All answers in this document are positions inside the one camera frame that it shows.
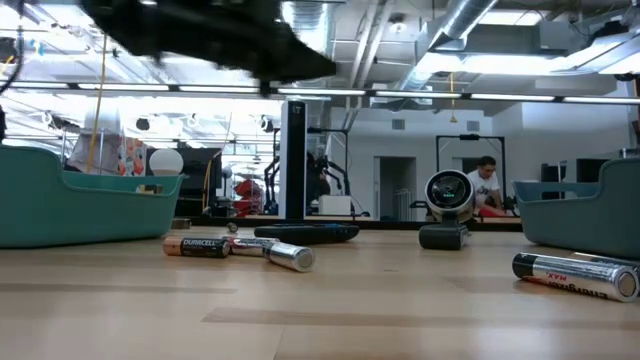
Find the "fluorescent light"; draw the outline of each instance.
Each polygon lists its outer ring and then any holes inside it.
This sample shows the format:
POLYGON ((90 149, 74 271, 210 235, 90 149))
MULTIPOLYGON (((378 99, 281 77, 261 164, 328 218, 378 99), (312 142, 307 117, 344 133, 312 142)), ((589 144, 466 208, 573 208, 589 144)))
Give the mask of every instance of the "fluorescent light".
POLYGON ((640 105, 640 98, 567 96, 563 102, 578 104, 640 105))
POLYGON ((257 94, 258 88, 247 86, 180 86, 180 91, 227 94, 257 94))
POLYGON ((378 97, 418 98, 418 99, 459 99, 456 93, 438 93, 429 91, 376 91, 378 97))
POLYGON ((617 63, 605 68, 600 71, 600 74, 627 74, 627 73, 637 73, 640 72, 640 65, 638 62, 640 61, 640 52, 635 53, 631 56, 628 56, 617 63))
POLYGON ((69 86, 65 83, 45 83, 45 82, 26 82, 16 81, 11 84, 11 87, 15 88, 29 88, 29 89, 68 89, 69 86))
MULTIPOLYGON (((78 84, 78 87, 83 90, 98 90, 100 84, 78 84)), ((124 91, 169 91, 167 85, 149 85, 149 84, 104 84, 103 90, 124 90, 124 91)))
POLYGON ((283 95, 327 95, 327 96, 363 96, 364 90, 353 89, 304 89, 304 88, 281 88, 278 93, 283 95))
POLYGON ((510 94, 473 94, 477 100, 509 100, 509 101, 553 101, 555 96, 542 95, 510 95, 510 94))

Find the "black blurry object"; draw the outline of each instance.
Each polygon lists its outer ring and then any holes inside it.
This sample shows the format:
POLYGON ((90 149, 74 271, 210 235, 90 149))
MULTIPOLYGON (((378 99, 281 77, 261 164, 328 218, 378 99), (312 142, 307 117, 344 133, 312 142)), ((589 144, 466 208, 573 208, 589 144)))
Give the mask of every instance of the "black blurry object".
POLYGON ((7 131, 7 123, 6 116, 4 111, 2 110, 2 106, 0 106, 0 144, 2 144, 2 140, 4 140, 4 134, 7 131))
POLYGON ((280 0, 205 1, 82 0, 82 7, 109 36, 136 56, 161 60, 173 52, 250 71, 284 84, 335 75, 337 65, 298 40, 280 19, 280 0))

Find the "teal basket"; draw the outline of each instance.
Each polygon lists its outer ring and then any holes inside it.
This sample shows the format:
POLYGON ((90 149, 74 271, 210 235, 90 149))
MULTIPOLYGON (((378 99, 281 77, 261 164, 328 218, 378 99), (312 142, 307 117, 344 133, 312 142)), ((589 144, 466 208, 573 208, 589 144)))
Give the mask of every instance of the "teal basket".
POLYGON ((533 243, 640 259, 640 159, 606 162, 599 184, 514 182, 522 228, 533 243), (542 200, 545 192, 566 199, 542 200))
POLYGON ((47 150, 0 145, 0 248, 155 238, 166 234, 182 176, 124 177, 62 171, 47 150), (160 185, 160 194, 138 193, 160 185))

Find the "battery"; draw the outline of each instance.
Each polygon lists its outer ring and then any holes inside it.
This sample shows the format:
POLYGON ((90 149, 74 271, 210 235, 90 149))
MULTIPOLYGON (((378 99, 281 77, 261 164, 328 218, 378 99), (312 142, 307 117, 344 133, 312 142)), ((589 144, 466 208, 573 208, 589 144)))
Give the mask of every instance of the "battery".
POLYGON ((316 256, 313 250, 285 244, 282 242, 272 242, 266 244, 262 250, 265 259, 278 264, 280 266, 295 270, 298 272, 309 272, 316 262, 316 256))
POLYGON ((632 302, 638 276, 629 266, 519 253, 513 273, 520 279, 607 300, 632 302))
POLYGON ((633 271, 636 272, 636 275, 638 275, 638 278, 640 278, 640 261, 610 258, 606 256, 591 255, 591 254, 585 254, 585 253, 573 253, 569 256, 569 258, 576 259, 576 260, 590 261, 594 263, 618 264, 618 265, 628 266, 631 269, 633 269, 633 271))
POLYGON ((226 258, 231 246, 228 240, 220 238, 169 236, 164 239, 162 250, 170 256, 226 258))
POLYGON ((223 236, 231 245, 231 255, 262 257, 262 249, 270 243, 279 242, 271 238, 243 238, 236 236, 223 236))

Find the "man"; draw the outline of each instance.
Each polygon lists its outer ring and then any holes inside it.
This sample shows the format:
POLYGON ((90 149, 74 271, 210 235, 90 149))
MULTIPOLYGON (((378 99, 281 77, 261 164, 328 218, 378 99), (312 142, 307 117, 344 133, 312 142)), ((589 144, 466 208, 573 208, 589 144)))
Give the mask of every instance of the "man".
POLYGON ((476 170, 467 174, 476 196, 476 213, 484 216, 506 216, 502 210, 500 184, 496 175, 496 159, 483 156, 476 170))

